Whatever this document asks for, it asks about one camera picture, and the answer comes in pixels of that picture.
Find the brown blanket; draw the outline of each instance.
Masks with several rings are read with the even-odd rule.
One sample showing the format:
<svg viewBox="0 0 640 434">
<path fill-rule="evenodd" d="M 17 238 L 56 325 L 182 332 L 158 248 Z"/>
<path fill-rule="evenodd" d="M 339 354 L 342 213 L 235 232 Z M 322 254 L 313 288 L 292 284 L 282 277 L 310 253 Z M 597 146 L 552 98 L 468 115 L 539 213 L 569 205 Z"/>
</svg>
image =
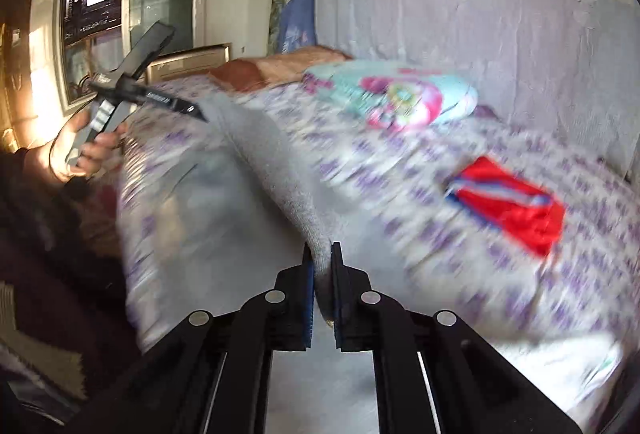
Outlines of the brown blanket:
<svg viewBox="0 0 640 434">
<path fill-rule="evenodd" d="M 310 66 L 344 62 L 351 57 L 324 46 L 307 46 L 295 52 L 263 58 L 234 59 L 209 71 L 223 90 L 247 93 L 280 84 L 298 82 Z"/>
</svg>

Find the dark sleeve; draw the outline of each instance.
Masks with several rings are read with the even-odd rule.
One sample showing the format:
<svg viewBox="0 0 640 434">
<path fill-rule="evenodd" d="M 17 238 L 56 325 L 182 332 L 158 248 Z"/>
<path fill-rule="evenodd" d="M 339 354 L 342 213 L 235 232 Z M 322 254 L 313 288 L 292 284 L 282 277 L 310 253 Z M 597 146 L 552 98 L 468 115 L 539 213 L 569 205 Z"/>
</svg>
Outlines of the dark sleeve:
<svg viewBox="0 0 640 434">
<path fill-rule="evenodd" d="M 24 167 L 24 159 L 27 156 L 27 151 L 29 151 L 27 148 L 25 147 L 21 147 L 20 149 L 18 149 L 17 151 L 15 151 L 14 153 L 14 158 L 16 159 L 16 161 L 19 162 L 19 164 Z"/>
</svg>

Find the human hand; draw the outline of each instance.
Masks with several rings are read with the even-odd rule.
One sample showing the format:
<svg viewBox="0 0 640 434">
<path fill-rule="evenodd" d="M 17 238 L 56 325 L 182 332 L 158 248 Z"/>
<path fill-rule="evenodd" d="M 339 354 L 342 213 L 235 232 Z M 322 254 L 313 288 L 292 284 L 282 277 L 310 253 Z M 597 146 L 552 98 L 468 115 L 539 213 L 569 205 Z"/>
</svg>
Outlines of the human hand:
<svg viewBox="0 0 640 434">
<path fill-rule="evenodd" d="M 66 121 L 58 138 L 42 147 L 30 149 L 25 158 L 25 170 L 38 175 L 50 185 L 60 185 L 74 176 L 88 176 L 98 172 L 102 163 L 118 146 L 128 125 L 123 122 L 113 133 L 100 133 L 94 141 L 84 143 L 80 148 L 82 156 L 78 158 L 76 167 L 71 167 L 66 163 L 66 155 L 73 146 L 76 133 L 89 123 L 90 118 L 89 109 L 80 111 Z"/>
</svg>

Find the purple floral bedsheet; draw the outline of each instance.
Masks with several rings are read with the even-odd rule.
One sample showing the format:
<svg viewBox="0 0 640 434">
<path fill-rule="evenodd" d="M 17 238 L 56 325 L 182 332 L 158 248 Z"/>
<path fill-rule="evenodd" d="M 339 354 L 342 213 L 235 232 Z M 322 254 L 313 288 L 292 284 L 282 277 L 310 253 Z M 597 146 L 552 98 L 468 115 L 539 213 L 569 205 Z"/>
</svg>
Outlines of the purple floral bedsheet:
<svg viewBox="0 0 640 434">
<path fill-rule="evenodd" d="M 638 345 L 640 201 L 594 155 L 491 118 L 387 133 L 297 84 L 238 101 L 269 114 L 325 182 L 383 222 L 418 306 L 422 295 L 494 338 L 608 330 Z M 444 199 L 446 179 L 482 154 L 564 203 L 546 261 Z"/>
</svg>

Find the white lace bedspread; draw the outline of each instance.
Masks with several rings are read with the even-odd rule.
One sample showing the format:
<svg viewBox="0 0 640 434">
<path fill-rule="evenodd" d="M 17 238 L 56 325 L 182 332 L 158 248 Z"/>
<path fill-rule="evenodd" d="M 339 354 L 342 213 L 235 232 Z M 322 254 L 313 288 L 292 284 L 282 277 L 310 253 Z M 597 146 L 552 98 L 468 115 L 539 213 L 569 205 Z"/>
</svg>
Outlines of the white lace bedspread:
<svg viewBox="0 0 640 434">
<path fill-rule="evenodd" d="M 380 132 L 295 84 L 239 102 L 266 111 L 327 183 L 383 222 L 406 262 L 407 308 L 453 309 L 492 338 L 607 330 L 638 343 L 640 204 L 594 156 L 477 117 Z M 444 199 L 447 177 L 482 154 L 564 203 L 563 237 L 546 263 Z"/>
<path fill-rule="evenodd" d="M 502 120 L 561 133 L 621 175 L 632 166 L 640 136 L 636 0 L 316 0 L 315 7 L 319 44 L 359 59 L 455 71 Z"/>
</svg>

